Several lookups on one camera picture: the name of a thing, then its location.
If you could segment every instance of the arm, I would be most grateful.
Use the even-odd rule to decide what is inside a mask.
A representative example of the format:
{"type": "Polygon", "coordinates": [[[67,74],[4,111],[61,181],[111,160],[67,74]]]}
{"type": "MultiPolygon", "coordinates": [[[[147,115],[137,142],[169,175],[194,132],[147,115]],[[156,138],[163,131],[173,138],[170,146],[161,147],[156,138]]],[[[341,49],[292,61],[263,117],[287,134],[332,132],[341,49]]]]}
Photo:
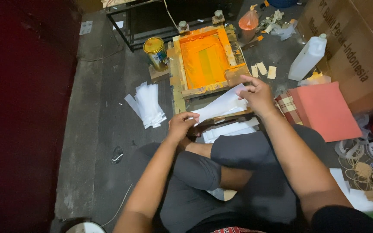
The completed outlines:
{"type": "Polygon", "coordinates": [[[196,123],[196,119],[188,120],[189,117],[196,118],[199,114],[183,112],[171,119],[169,134],[153,155],[133,189],[114,227],[114,233],[152,231],[152,218],[161,201],[175,150],[188,129],[196,123]]]}
{"type": "Polygon", "coordinates": [[[245,98],[262,119],[277,159],[308,221],[318,209],[327,205],[352,207],[329,169],[276,110],[270,87],[259,79],[242,77],[253,86],[247,86],[247,91],[241,91],[239,96],[245,98]]]}

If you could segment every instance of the white plastic jerry can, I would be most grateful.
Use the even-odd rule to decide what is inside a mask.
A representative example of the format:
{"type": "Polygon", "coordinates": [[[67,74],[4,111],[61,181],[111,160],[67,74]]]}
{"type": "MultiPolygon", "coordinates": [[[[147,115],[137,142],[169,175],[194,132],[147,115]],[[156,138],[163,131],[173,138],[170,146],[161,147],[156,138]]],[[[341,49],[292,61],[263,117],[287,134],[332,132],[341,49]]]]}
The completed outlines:
{"type": "Polygon", "coordinates": [[[322,59],[326,47],[326,34],[313,36],[290,66],[289,79],[300,81],[322,59]]]}

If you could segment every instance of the gray floor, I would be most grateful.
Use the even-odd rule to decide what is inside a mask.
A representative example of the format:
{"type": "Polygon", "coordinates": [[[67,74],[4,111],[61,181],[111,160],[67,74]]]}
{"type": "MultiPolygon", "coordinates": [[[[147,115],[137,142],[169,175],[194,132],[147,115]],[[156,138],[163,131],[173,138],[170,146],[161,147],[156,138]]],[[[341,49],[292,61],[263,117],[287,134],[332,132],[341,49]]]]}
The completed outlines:
{"type": "MultiPolygon", "coordinates": [[[[240,14],[251,4],[244,1],[240,14]]],[[[262,18],[270,16],[274,7],[268,7],[262,18]]],[[[286,21],[297,19],[303,7],[283,9],[286,21]]],[[[100,58],[117,51],[105,12],[87,14],[83,21],[93,20],[89,34],[80,37],[79,54],[86,58],[100,58]]],[[[238,28],[237,22],[230,22],[238,28]]],[[[286,41],[278,36],[263,34],[264,39],[255,47],[243,51],[249,67],[263,61],[265,66],[277,66],[275,80],[262,80],[272,86],[275,96],[297,82],[287,79],[289,67],[302,49],[300,36],[286,41]]],[[[52,232],[63,232],[69,220],[89,219],[103,225],[116,213],[131,181],[127,162],[133,151],[150,143],[160,142],[167,134],[167,121],[156,129],[144,129],[141,120],[125,102],[124,97],[134,95],[135,87],[150,83],[148,58],[142,50],[132,53],[123,42],[123,50],[109,58],[80,61],[70,99],[63,152],[58,176],[56,219],[52,232]],[[111,161],[116,147],[123,149],[122,161],[111,161]]],[[[172,117],[171,88],[168,80],[159,84],[159,104],[168,119],[172,117]]],[[[321,158],[329,167],[339,167],[337,157],[329,145],[329,157],[321,158]]],[[[104,226],[111,232],[116,222],[104,226]]]]}

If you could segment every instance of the cardboard box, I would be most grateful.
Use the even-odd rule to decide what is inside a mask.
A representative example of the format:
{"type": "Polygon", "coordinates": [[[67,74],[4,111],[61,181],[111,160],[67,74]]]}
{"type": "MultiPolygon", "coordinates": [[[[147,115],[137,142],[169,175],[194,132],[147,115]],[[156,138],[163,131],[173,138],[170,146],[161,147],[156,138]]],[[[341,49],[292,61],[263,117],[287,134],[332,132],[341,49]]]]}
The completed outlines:
{"type": "Polygon", "coordinates": [[[310,0],[297,28],[305,41],[326,33],[318,68],[339,82],[352,113],[373,112],[373,0],[310,0]]]}

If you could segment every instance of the plaid fabric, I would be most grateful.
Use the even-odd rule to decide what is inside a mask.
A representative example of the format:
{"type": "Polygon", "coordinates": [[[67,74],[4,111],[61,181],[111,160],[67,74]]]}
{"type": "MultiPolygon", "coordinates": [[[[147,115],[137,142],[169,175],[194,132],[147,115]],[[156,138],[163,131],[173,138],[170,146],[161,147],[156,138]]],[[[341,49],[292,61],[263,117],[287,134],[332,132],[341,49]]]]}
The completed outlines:
{"type": "Polygon", "coordinates": [[[280,94],[276,98],[276,105],[280,109],[281,113],[286,117],[287,121],[290,124],[299,124],[303,125],[302,120],[297,113],[297,108],[294,105],[293,97],[289,94],[289,92],[285,92],[280,94]]]}

